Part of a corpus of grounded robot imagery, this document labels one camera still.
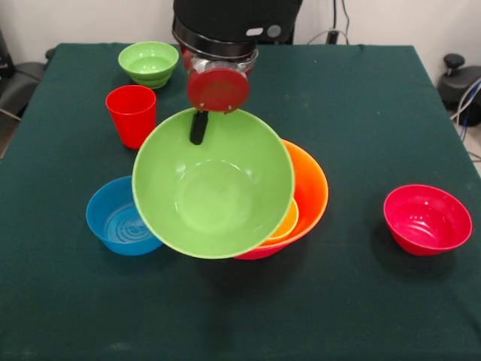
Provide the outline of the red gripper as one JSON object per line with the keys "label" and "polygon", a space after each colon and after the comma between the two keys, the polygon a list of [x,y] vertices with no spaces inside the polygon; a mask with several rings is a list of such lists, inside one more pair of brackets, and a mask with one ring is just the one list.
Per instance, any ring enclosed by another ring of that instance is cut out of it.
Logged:
{"label": "red gripper", "polygon": [[250,59],[240,62],[201,58],[184,46],[180,48],[187,70],[187,96],[198,109],[192,116],[189,140],[202,144],[207,129],[208,111],[229,113],[240,108],[248,99]]}

